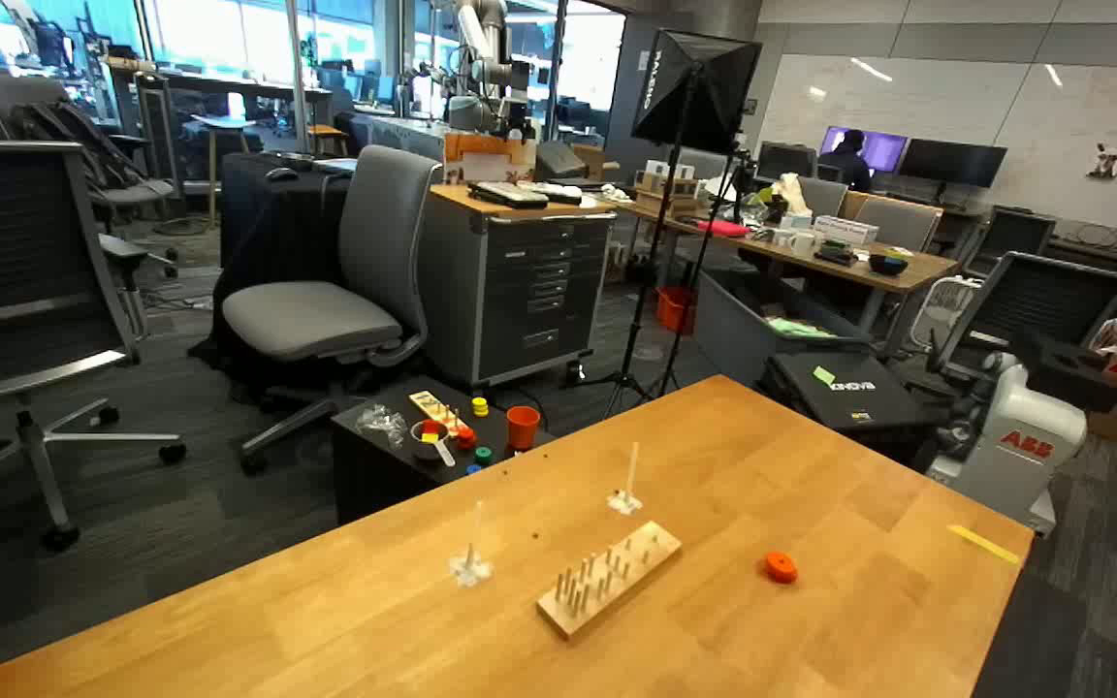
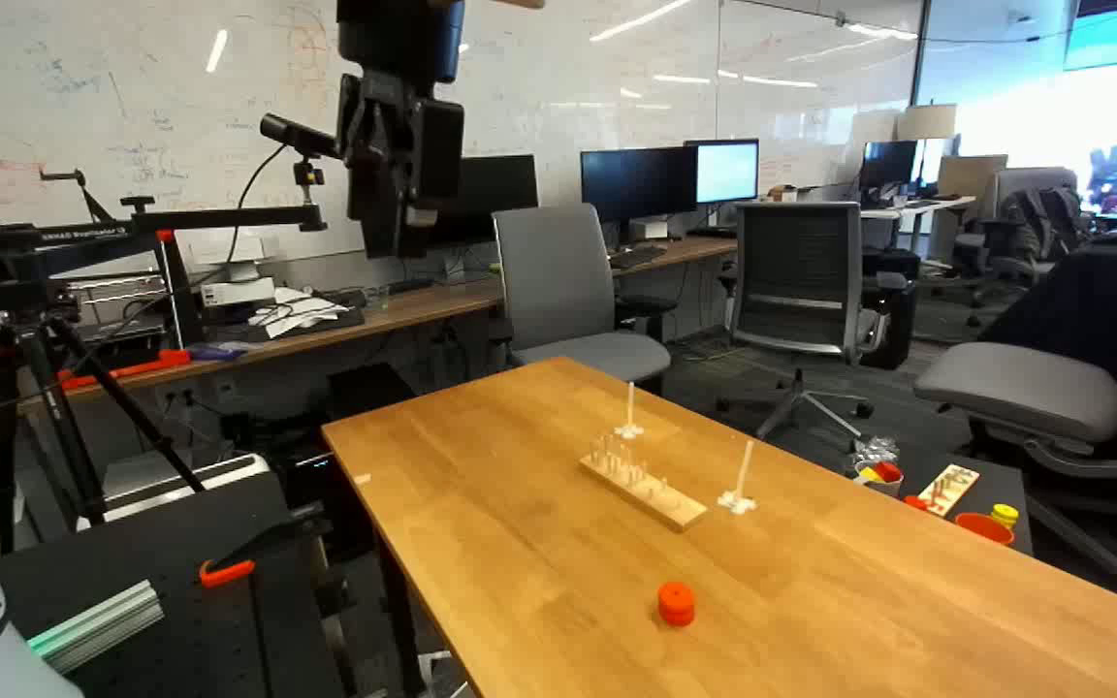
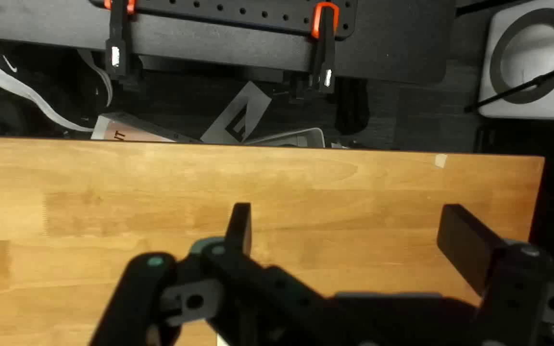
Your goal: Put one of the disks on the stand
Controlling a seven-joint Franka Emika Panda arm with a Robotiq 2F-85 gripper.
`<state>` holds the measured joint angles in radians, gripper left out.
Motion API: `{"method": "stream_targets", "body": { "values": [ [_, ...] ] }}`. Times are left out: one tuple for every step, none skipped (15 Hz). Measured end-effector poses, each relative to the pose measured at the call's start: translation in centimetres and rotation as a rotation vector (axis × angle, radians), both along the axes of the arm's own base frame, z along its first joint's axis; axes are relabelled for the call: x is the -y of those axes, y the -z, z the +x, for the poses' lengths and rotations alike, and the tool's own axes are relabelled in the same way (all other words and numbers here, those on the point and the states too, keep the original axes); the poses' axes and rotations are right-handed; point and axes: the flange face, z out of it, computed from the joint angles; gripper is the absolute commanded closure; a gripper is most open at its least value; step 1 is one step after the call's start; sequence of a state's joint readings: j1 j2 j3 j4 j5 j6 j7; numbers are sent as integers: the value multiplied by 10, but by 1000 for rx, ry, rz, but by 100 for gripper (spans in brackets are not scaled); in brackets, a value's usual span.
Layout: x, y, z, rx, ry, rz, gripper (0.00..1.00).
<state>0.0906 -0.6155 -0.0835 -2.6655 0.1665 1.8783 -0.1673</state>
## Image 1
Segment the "white ABB robot base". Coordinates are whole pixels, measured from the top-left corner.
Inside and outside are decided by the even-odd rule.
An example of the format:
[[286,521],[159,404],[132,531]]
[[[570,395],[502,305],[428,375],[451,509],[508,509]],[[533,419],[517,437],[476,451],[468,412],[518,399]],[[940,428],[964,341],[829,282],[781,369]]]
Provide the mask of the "white ABB robot base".
[[1034,393],[1012,351],[985,359],[981,388],[976,421],[957,428],[957,444],[940,451],[928,478],[1048,535],[1056,526],[1052,478],[1086,441],[1086,412]]

